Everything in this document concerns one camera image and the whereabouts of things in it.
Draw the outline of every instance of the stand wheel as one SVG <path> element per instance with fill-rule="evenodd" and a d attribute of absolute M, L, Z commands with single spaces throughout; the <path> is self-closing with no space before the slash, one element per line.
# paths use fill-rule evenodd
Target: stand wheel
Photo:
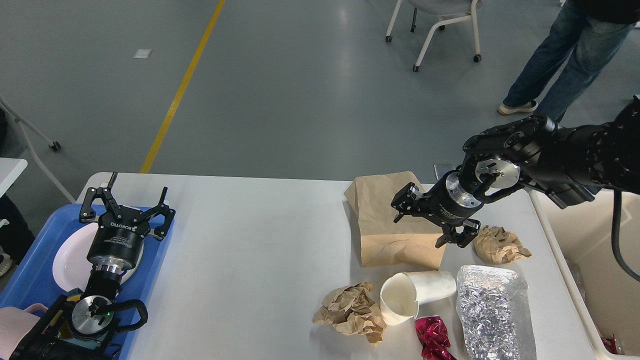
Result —
<path fill-rule="evenodd" d="M 59 142 L 53 142 L 53 145 L 49 145 L 49 148 L 51 148 L 51 150 L 53 150 L 54 152 L 60 150 L 62 146 L 60 146 Z"/>

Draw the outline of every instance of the chair leg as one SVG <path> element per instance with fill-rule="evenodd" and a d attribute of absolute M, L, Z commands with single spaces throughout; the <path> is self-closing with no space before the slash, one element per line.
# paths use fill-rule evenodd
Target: chair leg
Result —
<path fill-rule="evenodd" d="M 418 8 L 413 8 L 413 22 L 411 23 L 411 32 L 415 32 L 415 17 L 418 16 Z"/>
<path fill-rule="evenodd" d="M 476 43 L 476 55 L 474 56 L 474 61 L 479 62 L 482 59 L 480 55 L 480 35 L 478 33 L 478 17 L 476 13 L 476 3 L 477 0 L 473 0 L 471 2 L 471 24 L 474 29 L 474 41 Z"/>
<path fill-rule="evenodd" d="M 436 31 L 436 29 L 438 29 L 440 26 L 454 24 L 456 22 L 468 21 L 468 20 L 470 20 L 470 18 L 471 18 L 471 16 L 466 15 L 466 16 L 462 16 L 462 17 L 456 17 L 456 18 L 453 18 L 453 19 L 441 20 L 441 21 L 438 21 L 435 24 L 433 24 L 433 26 L 429 30 L 429 34 L 427 35 L 427 39 L 424 41 L 424 45 L 422 46 L 422 49 L 420 50 L 420 54 L 418 55 L 418 60 L 416 60 L 415 65 L 413 66 L 413 71 L 414 72 L 418 72 L 419 71 L 420 64 L 422 63 L 422 59 L 424 58 L 424 54 L 427 52 L 427 48 L 429 47 L 429 43 L 431 42 L 431 38 L 433 38 L 433 33 Z"/>
<path fill-rule="evenodd" d="M 402 5 L 403 0 L 398 0 L 396 3 L 396 8 L 394 9 L 394 14 L 391 16 L 391 22 L 389 22 L 389 27 L 387 28 L 387 35 L 385 36 L 386 42 L 391 42 L 391 29 L 394 28 L 394 23 L 396 22 L 396 17 L 398 16 L 398 11 L 400 10 L 400 5 Z"/>

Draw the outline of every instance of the white chair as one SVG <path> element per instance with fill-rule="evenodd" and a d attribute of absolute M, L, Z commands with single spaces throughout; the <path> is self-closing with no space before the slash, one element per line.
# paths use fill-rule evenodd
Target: white chair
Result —
<path fill-rule="evenodd" d="M 386 42 L 391 42 L 391 39 L 393 38 L 391 36 L 391 29 L 393 29 L 394 27 L 394 22 L 396 21 L 398 10 L 400 10 L 400 5 L 402 5 L 403 1 L 404 0 L 398 0 L 396 4 L 396 8 L 394 9 L 394 14 L 393 16 L 391 16 L 391 22 L 389 23 L 389 27 L 387 28 L 387 35 L 385 37 Z M 429 30 L 427 39 L 424 41 L 422 50 L 420 50 L 420 54 L 418 55 L 418 60 L 415 62 L 415 65 L 413 66 L 414 72 L 419 71 L 420 64 L 422 63 L 422 59 L 424 57 L 424 53 L 426 53 L 427 47 L 429 47 L 429 43 L 431 42 L 431 38 L 433 37 L 433 33 L 436 31 L 436 29 L 440 28 L 440 30 L 443 30 L 445 25 L 454 24 L 456 22 L 471 20 L 471 23 L 473 24 L 473 29 L 474 29 L 474 40 L 476 42 L 476 55 L 474 56 L 474 62 L 477 63 L 482 59 L 482 56 L 480 55 L 480 39 L 478 36 L 478 21 L 477 21 L 477 15 L 476 15 L 476 9 L 482 5 L 481 0 L 407 0 L 407 1 L 414 7 L 413 24 L 411 26 L 411 32 L 414 32 L 414 29 L 415 29 L 415 17 L 418 10 L 438 17 L 438 22 L 436 22 Z"/>

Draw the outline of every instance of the crumpled aluminum foil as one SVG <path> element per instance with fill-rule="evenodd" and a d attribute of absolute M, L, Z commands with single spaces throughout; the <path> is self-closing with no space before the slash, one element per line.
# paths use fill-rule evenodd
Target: crumpled aluminum foil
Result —
<path fill-rule="evenodd" d="M 456 309 L 471 359 L 535 360 L 527 282 L 515 271 L 465 265 Z"/>

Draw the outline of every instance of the yellow floor line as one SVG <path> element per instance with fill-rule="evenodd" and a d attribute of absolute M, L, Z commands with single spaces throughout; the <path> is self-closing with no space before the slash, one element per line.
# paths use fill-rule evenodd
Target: yellow floor line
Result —
<path fill-rule="evenodd" d="M 207 25 L 207 29 L 204 31 L 202 38 L 200 39 L 200 43 L 198 44 L 198 49 L 196 49 L 196 53 L 193 55 L 191 59 L 191 63 L 189 64 L 189 68 L 182 78 L 182 82 L 180 83 L 180 87 L 178 87 L 178 91 L 175 93 L 175 97 L 171 102 L 171 106 L 169 110 L 166 112 L 166 116 L 164 117 L 164 121 L 160 126 L 160 130 L 156 135 L 156 139 L 154 143 L 151 144 L 151 149 L 147 154 L 147 158 L 145 158 L 145 162 L 142 164 L 142 168 L 140 169 L 141 174 L 149 173 L 151 170 L 151 165 L 153 165 L 154 160 L 156 159 L 156 155 L 160 150 L 160 146 L 162 146 L 162 142 L 164 140 L 164 136 L 166 132 L 169 130 L 169 126 L 173 121 L 173 116 L 175 116 L 175 112 L 178 110 L 178 106 L 180 106 L 180 102 L 182 101 L 182 96 L 184 92 L 187 90 L 187 86 L 189 86 L 189 82 L 191 81 L 191 76 L 193 72 L 196 70 L 196 66 L 198 66 L 198 61 L 200 61 L 200 57 L 202 52 L 204 51 L 205 46 L 207 46 L 207 41 L 209 41 L 209 35 L 211 35 L 211 31 L 213 27 L 216 25 L 216 21 L 218 21 L 218 16 L 220 15 L 220 11 L 222 11 L 222 6 L 224 6 L 225 0 L 219 0 L 218 5 L 216 6 L 216 11 L 213 12 L 213 16 L 211 16 L 211 20 L 209 21 L 209 25 Z"/>

